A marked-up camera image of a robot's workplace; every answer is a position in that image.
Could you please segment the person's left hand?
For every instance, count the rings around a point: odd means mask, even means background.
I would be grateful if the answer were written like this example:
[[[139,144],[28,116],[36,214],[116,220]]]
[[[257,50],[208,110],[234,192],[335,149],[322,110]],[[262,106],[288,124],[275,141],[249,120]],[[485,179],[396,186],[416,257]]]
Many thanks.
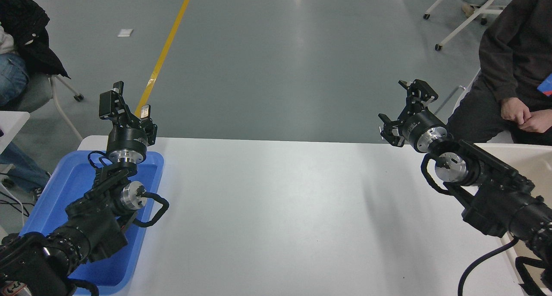
[[[545,133],[552,126],[552,110],[545,109],[530,112],[530,117],[519,125],[519,129],[526,132]]]

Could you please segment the person's right hand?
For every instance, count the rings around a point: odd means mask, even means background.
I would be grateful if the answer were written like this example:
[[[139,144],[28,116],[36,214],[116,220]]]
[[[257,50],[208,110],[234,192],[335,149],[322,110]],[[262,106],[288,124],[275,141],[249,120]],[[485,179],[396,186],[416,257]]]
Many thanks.
[[[523,125],[532,117],[527,105],[517,97],[502,99],[499,103],[502,119]]]

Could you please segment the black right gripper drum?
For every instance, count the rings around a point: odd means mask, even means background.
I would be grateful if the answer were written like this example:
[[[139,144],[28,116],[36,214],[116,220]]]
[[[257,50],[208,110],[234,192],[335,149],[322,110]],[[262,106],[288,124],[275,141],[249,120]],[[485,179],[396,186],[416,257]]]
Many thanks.
[[[445,138],[445,125],[430,111],[422,111],[406,119],[400,135],[416,152],[427,153],[429,146]]]

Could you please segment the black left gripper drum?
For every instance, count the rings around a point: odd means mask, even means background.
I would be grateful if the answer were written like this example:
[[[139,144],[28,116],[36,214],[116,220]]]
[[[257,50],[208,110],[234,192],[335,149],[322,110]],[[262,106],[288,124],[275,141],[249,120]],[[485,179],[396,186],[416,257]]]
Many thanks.
[[[128,150],[146,156],[147,135],[141,129],[114,127],[108,135],[107,153]]]

